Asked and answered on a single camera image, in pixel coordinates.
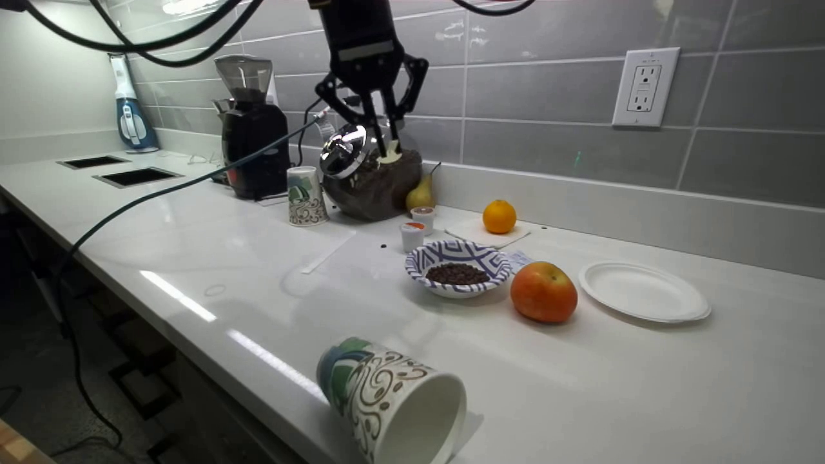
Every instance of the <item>white wall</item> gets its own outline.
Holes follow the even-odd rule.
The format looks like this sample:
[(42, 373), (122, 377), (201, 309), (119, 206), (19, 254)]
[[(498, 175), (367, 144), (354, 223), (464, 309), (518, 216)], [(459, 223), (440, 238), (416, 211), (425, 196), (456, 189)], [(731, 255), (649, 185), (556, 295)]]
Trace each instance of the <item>white wall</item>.
[[(40, 4), (51, 20), (96, 38), (105, 25), (87, 6)], [(114, 132), (108, 58), (42, 29), (29, 14), (0, 14), (0, 139)]]

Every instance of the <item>orange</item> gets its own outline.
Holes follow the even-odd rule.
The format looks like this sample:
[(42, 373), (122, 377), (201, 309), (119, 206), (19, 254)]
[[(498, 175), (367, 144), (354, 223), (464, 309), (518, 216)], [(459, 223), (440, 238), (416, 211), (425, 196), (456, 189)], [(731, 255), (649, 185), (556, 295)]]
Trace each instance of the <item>orange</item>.
[(510, 234), (515, 228), (515, 206), (510, 201), (495, 198), (486, 206), (486, 230), (489, 234)]
[(562, 268), (537, 261), (515, 274), (510, 299), (515, 312), (526, 321), (566, 326), (575, 312), (577, 291)]

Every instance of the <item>wall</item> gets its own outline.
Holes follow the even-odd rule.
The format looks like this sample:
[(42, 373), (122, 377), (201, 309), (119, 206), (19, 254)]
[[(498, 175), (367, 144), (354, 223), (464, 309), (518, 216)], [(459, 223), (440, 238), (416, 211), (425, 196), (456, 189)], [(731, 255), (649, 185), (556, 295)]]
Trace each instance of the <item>wall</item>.
[[(192, 23), (161, 6), (122, 0), (114, 14), (139, 38)], [(407, 52), (433, 64), (407, 122), (425, 157), (825, 206), (822, 0), (538, 0), (518, 19), (479, 19), (449, 0), (391, 7)], [(274, 60), (291, 125), (328, 69), (318, 25), (308, 0), (266, 0), (221, 52)], [(624, 52), (640, 46), (683, 46), (660, 132), (608, 125)], [(134, 72), (156, 125), (220, 132), (215, 64), (134, 60)]]
[[(65, 29), (108, 38), (87, 6), (40, 4)], [(114, 127), (114, 82), (105, 54), (67, 45), (24, 14), (0, 14), (0, 147), (27, 149), (43, 134)]]

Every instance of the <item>dark food in bowl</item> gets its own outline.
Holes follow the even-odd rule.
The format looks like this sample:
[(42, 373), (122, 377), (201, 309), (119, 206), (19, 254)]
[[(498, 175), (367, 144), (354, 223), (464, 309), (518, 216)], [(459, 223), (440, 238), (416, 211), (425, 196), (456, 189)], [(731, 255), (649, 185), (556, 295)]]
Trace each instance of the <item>dark food in bowl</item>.
[(428, 278), (440, 282), (440, 283), (486, 283), (486, 282), (489, 282), (487, 274), (482, 274), (473, 266), (461, 266), (461, 263), (435, 266), (428, 272)]

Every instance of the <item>bowl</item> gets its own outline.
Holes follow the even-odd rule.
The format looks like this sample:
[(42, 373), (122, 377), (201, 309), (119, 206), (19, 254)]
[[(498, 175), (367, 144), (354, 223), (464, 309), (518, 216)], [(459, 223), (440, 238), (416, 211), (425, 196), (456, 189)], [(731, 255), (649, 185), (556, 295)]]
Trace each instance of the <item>bowl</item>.
[[(428, 272), (439, 266), (473, 266), (487, 275), (487, 282), (479, 283), (444, 283), (444, 282), (430, 282)], [(447, 297), (447, 299), (473, 299), (479, 295), (487, 295), (505, 283), (510, 278), (510, 266), (505, 257), (498, 254), (498, 248), (486, 248), (464, 241), (440, 241), (440, 243), (428, 243), (416, 248), (407, 255), (404, 266), (407, 275), (421, 283), (424, 288)]]

